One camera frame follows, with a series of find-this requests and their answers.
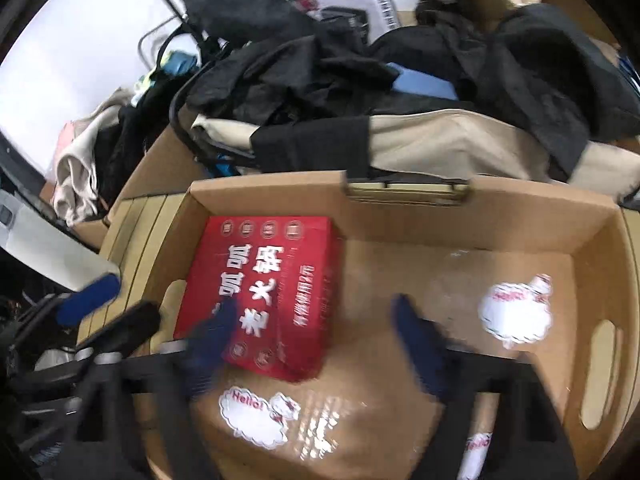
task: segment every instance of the light blue cloth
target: light blue cloth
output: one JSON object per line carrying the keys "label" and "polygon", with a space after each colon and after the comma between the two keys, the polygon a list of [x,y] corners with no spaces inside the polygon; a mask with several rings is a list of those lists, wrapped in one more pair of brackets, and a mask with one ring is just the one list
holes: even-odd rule
{"label": "light blue cloth", "polygon": [[387,63],[387,66],[398,70],[400,75],[394,81],[393,89],[406,94],[425,95],[430,97],[443,97],[445,99],[458,100],[456,89],[449,81],[434,77],[433,75],[411,70],[397,63]]}

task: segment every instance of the white wall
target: white wall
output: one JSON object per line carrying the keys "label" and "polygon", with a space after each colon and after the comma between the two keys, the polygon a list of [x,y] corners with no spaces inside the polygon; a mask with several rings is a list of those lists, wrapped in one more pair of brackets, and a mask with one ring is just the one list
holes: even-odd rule
{"label": "white wall", "polygon": [[44,173],[65,122],[146,73],[138,40],[170,15],[162,0],[49,0],[0,65],[0,129]]}

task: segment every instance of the red box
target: red box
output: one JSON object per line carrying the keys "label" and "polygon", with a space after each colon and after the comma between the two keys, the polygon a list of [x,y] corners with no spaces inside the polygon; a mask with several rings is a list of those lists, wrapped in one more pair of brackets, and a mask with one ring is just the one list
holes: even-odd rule
{"label": "red box", "polygon": [[224,296],[238,302],[226,361],[286,381],[317,375],[338,276],[340,240],[324,217],[209,219],[174,336],[184,337]]}

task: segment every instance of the pile of clothes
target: pile of clothes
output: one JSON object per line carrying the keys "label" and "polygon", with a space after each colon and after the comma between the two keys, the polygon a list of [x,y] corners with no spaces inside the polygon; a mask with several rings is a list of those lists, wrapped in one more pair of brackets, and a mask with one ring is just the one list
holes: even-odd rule
{"label": "pile of clothes", "polygon": [[54,155],[52,205],[67,225],[107,214],[169,123],[169,104],[196,62],[169,52],[133,89],[118,88],[90,115],[65,124]]}
{"label": "pile of clothes", "polygon": [[263,172],[481,173],[619,201],[640,186],[640,155],[612,145],[640,132],[638,95],[554,6],[523,5],[484,33],[422,1],[418,26],[367,45],[286,0],[185,3],[236,47],[191,88],[191,135],[252,152]]}

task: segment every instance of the white sticker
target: white sticker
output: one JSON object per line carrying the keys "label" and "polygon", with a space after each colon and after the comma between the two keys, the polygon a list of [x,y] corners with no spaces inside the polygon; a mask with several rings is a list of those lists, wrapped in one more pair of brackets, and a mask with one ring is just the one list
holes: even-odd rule
{"label": "white sticker", "polygon": [[492,286],[480,305],[484,329],[500,339],[505,348],[544,339],[551,326],[551,291],[551,278],[546,274],[537,275],[529,285]]}
{"label": "white sticker", "polygon": [[234,436],[275,449],[287,441],[287,421],[298,420],[300,405],[278,392],[267,402],[246,388],[233,386],[220,395],[220,415]]}
{"label": "white sticker", "polygon": [[486,452],[491,443],[491,435],[491,433],[476,433],[466,440],[466,450],[462,457],[458,480],[476,480],[480,476]]}

